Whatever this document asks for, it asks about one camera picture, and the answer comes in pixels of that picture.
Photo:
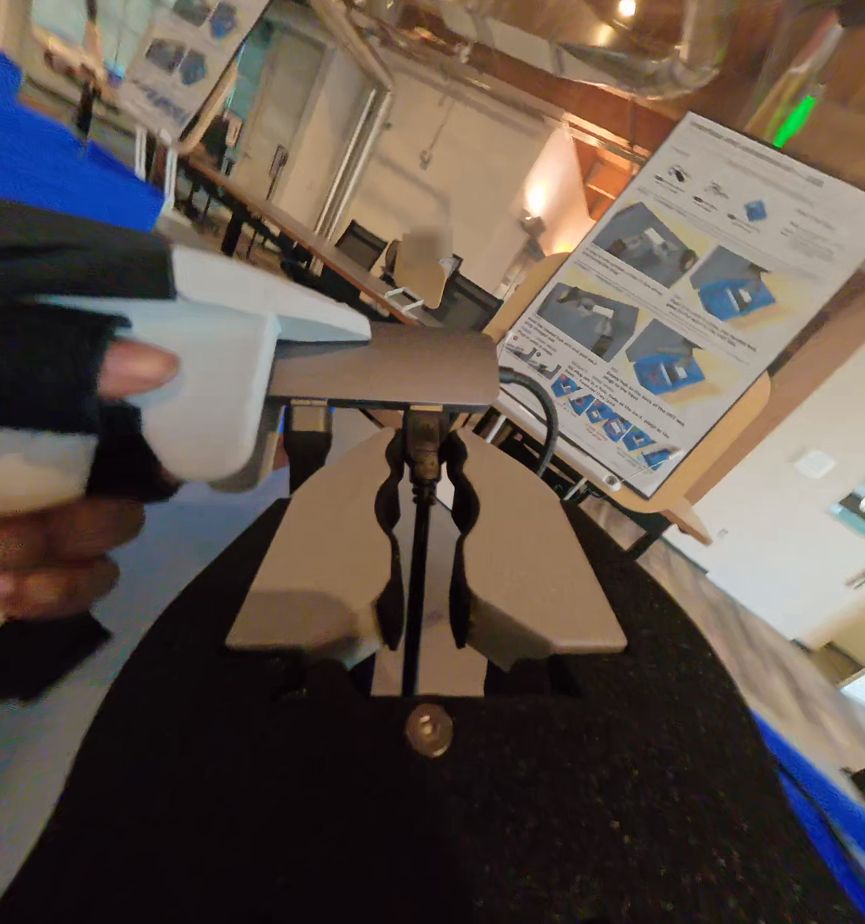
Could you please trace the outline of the blue plastic bin with divider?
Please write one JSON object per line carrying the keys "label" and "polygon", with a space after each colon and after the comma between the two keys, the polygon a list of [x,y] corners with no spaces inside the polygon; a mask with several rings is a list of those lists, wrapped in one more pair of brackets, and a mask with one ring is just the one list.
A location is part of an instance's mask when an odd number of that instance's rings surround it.
{"label": "blue plastic bin with divider", "polygon": [[18,99],[22,72],[0,51],[0,199],[151,232],[164,195],[113,154]]}

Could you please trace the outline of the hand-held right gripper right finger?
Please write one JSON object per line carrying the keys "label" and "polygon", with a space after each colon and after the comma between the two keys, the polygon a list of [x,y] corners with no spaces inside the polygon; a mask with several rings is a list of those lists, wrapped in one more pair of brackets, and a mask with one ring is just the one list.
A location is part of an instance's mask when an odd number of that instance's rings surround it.
{"label": "hand-held right gripper right finger", "polygon": [[458,529],[457,646],[504,672],[554,655],[622,653],[623,629],[551,488],[471,431],[450,433],[443,457]]}

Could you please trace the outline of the instruction poster on white stand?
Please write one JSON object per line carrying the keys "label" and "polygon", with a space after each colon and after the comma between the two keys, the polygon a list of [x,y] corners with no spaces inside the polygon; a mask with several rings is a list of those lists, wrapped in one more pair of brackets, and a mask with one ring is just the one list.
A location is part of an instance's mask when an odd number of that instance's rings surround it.
{"label": "instruction poster on white stand", "polygon": [[[503,340],[567,257],[568,253],[559,252],[539,261],[486,324],[484,334],[495,342]],[[612,490],[605,483],[598,463],[563,441],[556,446],[554,458],[576,473],[574,491],[588,489],[601,500],[622,508],[631,518],[638,514],[661,515],[683,534],[701,545],[710,546],[714,539],[696,512],[692,499],[708,491],[701,486],[703,477],[712,474],[716,463],[726,459],[728,450],[738,444],[742,433],[765,410],[770,394],[771,380],[763,373],[696,448],[680,459],[677,471],[649,499],[626,486]]]}

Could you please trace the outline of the long wooden table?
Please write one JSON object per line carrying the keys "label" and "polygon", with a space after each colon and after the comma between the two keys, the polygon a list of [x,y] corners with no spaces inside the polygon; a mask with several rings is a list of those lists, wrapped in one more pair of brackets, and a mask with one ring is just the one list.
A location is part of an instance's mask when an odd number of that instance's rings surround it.
{"label": "long wooden table", "polygon": [[192,181],[197,181],[206,192],[227,207],[231,213],[228,228],[221,242],[221,251],[233,257],[242,235],[242,229],[250,225],[259,234],[271,237],[271,229],[290,237],[304,248],[315,260],[340,275],[347,283],[354,285],[374,309],[389,314],[404,324],[418,326],[420,319],[406,313],[397,302],[392,301],[388,288],[380,278],[357,265],[328,239],[302,225],[295,218],[273,206],[271,203],[243,191],[234,181],[217,170],[209,168],[196,156],[183,157],[180,166]]}

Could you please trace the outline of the person's left hand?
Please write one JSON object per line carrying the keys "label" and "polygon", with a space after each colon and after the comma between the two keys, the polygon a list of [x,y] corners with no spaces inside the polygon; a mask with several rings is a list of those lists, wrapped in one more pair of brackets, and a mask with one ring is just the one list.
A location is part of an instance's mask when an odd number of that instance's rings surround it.
{"label": "person's left hand", "polygon": [[117,339],[98,379],[98,443],[84,496],[25,514],[0,515],[0,616],[56,619],[88,611],[118,577],[111,554],[135,539],[145,506],[181,487],[140,433],[126,398],[155,391],[179,370],[158,347]]}

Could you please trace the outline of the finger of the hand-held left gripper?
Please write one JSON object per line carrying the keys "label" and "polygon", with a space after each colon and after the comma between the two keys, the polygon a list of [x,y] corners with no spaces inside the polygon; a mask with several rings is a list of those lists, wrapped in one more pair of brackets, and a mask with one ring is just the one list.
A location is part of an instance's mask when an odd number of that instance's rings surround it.
{"label": "finger of the hand-held left gripper", "polygon": [[196,299],[48,295],[50,304],[120,316],[118,335],[175,355],[168,383],[125,400],[163,468],[183,481],[215,482],[254,453],[275,361],[280,322],[262,313]]}
{"label": "finger of the hand-held left gripper", "polygon": [[295,343],[367,343],[369,320],[341,302],[288,278],[220,253],[171,248],[176,293],[277,322],[279,340]]}

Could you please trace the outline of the green exit sign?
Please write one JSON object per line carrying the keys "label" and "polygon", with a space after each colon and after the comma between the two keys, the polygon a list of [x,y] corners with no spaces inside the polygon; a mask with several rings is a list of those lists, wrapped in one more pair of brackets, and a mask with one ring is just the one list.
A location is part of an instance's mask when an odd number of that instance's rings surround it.
{"label": "green exit sign", "polygon": [[817,105],[815,94],[809,93],[795,105],[787,115],[781,125],[775,129],[772,145],[774,148],[782,150],[787,142],[794,138],[796,134],[807,124],[814,108]]}

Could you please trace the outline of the white poster stand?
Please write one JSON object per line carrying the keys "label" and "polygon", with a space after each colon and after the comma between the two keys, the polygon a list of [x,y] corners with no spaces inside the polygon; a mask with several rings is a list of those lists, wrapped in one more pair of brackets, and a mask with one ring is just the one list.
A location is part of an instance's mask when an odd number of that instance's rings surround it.
{"label": "white poster stand", "polygon": [[172,213],[176,206],[178,154],[164,139],[140,125],[134,130],[133,170],[138,179],[161,192],[163,214]]}

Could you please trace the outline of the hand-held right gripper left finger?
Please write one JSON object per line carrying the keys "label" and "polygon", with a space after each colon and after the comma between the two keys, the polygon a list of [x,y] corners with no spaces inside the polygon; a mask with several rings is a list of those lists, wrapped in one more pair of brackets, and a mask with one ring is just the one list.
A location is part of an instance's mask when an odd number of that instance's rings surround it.
{"label": "hand-held right gripper left finger", "polygon": [[226,647],[360,664],[396,650],[406,592],[394,529],[401,431],[380,429],[294,492]]}

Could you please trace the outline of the silver ventilation duct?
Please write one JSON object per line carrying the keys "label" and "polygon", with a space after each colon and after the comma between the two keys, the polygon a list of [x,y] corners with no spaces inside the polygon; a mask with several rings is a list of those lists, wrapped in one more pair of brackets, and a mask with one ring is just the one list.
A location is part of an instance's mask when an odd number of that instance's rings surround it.
{"label": "silver ventilation duct", "polygon": [[738,7],[733,1],[684,2],[679,40],[659,52],[620,30],[601,42],[560,41],[554,51],[559,73],[645,100],[691,94],[722,70]]}

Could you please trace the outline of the black office chair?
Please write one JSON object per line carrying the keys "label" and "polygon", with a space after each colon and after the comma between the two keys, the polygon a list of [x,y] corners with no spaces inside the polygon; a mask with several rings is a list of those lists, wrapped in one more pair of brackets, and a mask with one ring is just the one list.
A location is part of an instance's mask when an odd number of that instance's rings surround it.
{"label": "black office chair", "polygon": [[335,248],[365,271],[372,271],[389,246],[389,241],[378,237],[356,220],[349,221]]}

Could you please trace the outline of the dark usb hub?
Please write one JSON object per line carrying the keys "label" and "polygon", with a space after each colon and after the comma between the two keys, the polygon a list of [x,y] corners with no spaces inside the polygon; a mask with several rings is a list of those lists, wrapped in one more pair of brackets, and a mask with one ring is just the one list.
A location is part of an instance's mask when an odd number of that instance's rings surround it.
{"label": "dark usb hub", "polygon": [[478,412],[500,390],[496,343],[482,333],[371,323],[367,342],[278,341],[267,397],[288,404]]}

